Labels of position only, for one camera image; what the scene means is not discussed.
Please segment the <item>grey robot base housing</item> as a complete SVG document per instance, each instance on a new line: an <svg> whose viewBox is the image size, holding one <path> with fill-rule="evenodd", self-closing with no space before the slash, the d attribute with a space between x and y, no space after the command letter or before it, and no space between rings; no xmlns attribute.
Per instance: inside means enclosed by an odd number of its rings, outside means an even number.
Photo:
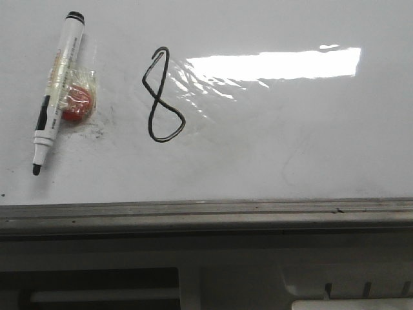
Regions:
<svg viewBox="0 0 413 310"><path fill-rule="evenodd" d="M3 240L2 309L411 309L412 235Z"/></svg>

